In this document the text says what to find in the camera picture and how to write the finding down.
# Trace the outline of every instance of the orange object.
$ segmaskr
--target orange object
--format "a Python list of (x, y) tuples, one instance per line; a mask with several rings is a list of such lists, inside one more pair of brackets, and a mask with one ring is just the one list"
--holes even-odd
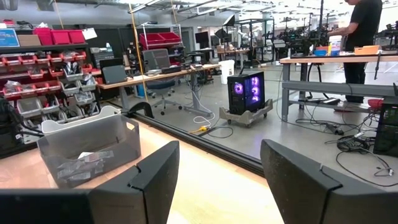
[(317, 47), (316, 50), (326, 50), (326, 51), (328, 51), (328, 50), (329, 50), (329, 46), (326, 46), (326, 47)]
[(355, 48), (355, 55), (372, 55), (379, 52), (379, 45), (363, 46)]

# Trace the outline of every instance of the wooden tabletop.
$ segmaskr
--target wooden tabletop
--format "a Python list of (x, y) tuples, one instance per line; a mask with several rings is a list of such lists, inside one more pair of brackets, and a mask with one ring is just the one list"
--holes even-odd
[[(381, 62), (398, 62), (397, 56), (381, 56)], [(377, 62), (377, 55), (363, 57), (311, 57), (311, 58), (283, 58), (280, 63), (344, 63), (344, 62)]]
[(249, 52), (250, 50), (217, 50), (217, 54), (241, 54), (241, 53), (246, 53)]
[[(139, 129), (140, 158), (78, 188), (96, 187), (178, 140), (142, 123)], [(34, 149), (0, 160), (0, 188), (57, 186)], [(178, 181), (168, 223), (283, 224), (283, 220), (264, 178), (180, 141)]]
[[(209, 70), (212, 68), (219, 68), (221, 67), (221, 65), (203, 65), (203, 68), (197, 68), (197, 69), (192, 69), (192, 71), (202, 71), (202, 70)], [(151, 80), (158, 80), (158, 79), (162, 79), (162, 78), (170, 78), (170, 77), (175, 77), (175, 76), (179, 76), (179, 75), (188, 75), (191, 71), (186, 71), (186, 70), (182, 70), (181, 72), (175, 72), (175, 73), (170, 73), (170, 74), (166, 74), (166, 75), (156, 75), (154, 77), (148, 77), (146, 75), (140, 75), (134, 78), (129, 78), (126, 82), (121, 82), (121, 83), (115, 83), (115, 84), (100, 84), (97, 85), (98, 87), (100, 87), (101, 89), (107, 90), (110, 88), (118, 88), (121, 86), (131, 86), (131, 85), (137, 85), (142, 83), (142, 79), (145, 79), (145, 82), (147, 81), (151, 81)]]

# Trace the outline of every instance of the bottle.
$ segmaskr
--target bottle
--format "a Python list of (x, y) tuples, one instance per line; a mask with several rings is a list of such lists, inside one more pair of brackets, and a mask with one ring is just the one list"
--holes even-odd
[(108, 42), (106, 43), (106, 51), (107, 52), (112, 52), (113, 51), (111, 45)]

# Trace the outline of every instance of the white bucket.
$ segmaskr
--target white bucket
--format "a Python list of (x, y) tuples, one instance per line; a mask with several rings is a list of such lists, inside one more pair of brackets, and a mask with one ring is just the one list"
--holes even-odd
[(234, 60), (226, 60), (226, 61), (218, 62), (218, 64), (221, 65), (221, 83), (227, 84), (227, 78), (230, 75), (234, 75), (235, 61)]

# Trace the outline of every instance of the workbench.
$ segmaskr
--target workbench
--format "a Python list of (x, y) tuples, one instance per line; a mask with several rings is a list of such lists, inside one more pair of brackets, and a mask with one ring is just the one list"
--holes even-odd
[[(79, 189), (94, 188), (178, 139), (139, 123), (142, 155)], [(0, 160), (0, 188), (57, 188), (38, 149)], [(180, 141), (180, 165), (168, 223), (283, 224), (267, 181), (187, 142)]]
[[(280, 60), (283, 65), (282, 71), (282, 120), (287, 121), (289, 106), (299, 104), (303, 109), (304, 105), (325, 108), (340, 109), (346, 111), (368, 112), (368, 108), (356, 103), (339, 103), (338, 105), (326, 105), (316, 103), (306, 103), (305, 93), (332, 93), (339, 95), (370, 96), (382, 98), (385, 96), (395, 96), (391, 85), (363, 85), (346, 83), (327, 83), (327, 82), (307, 82), (307, 70), (309, 63), (350, 63), (350, 62), (377, 62), (377, 55), (364, 56), (338, 56), (338, 57), (308, 57), (308, 58), (284, 58)], [(380, 62), (398, 62), (398, 55), (382, 55)], [(290, 81), (291, 64), (301, 63), (300, 81)], [(298, 100), (289, 99), (289, 91), (299, 91)]]
[(224, 50), (224, 49), (218, 49), (217, 54), (219, 55), (219, 60), (222, 61), (223, 57), (225, 57), (226, 54), (239, 54), (241, 57), (241, 68), (243, 68), (243, 54), (248, 53), (250, 50)]
[(189, 71), (182, 70), (181, 72), (175, 72), (175, 73), (170, 73), (170, 74), (165, 74), (165, 75), (159, 74), (159, 75), (156, 75), (153, 77), (148, 77), (147, 75), (139, 75), (134, 78), (129, 77), (126, 82), (115, 83), (115, 84), (99, 84), (99, 85), (97, 85), (97, 87), (100, 89), (103, 89), (103, 90), (108, 90), (111, 88), (119, 88), (122, 107), (123, 107), (123, 109), (128, 110), (130, 108), (130, 105), (129, 105), (129, 100), (128, 100), (127, 93), (126, 93), (126, 90), (124, 89), (124, 87), (142, 84), (143, 79), (145, 82), (149, 82), (149, 81), (154, 81), (154, 80), (160, 80), (163, 78), (172, 78), (172, 77), (177, 77), (177, 76), (190, 75), (191, 76), (191, 86), (194, 89), (194, 91), (192, 91), (193, 106), (192, 107), (184, 106), (184, 109), (192, 111), (194, 113), (198, 113), (203, 116), (211, 116), (211, 113), (209, 111), (203, 111), (201, 109), (200, 102), (198, 99), (199, 89), (196, 88), (197, 83), (198, 83), (198, 78), (197, 78), (196, 74), (199, 71), (204, 71), (204, 70), (209, 70), (209, 69), (219, 68), (219, 67), (221, 67), (221, 65), (203, 65), (202, 68), (191, 69)]

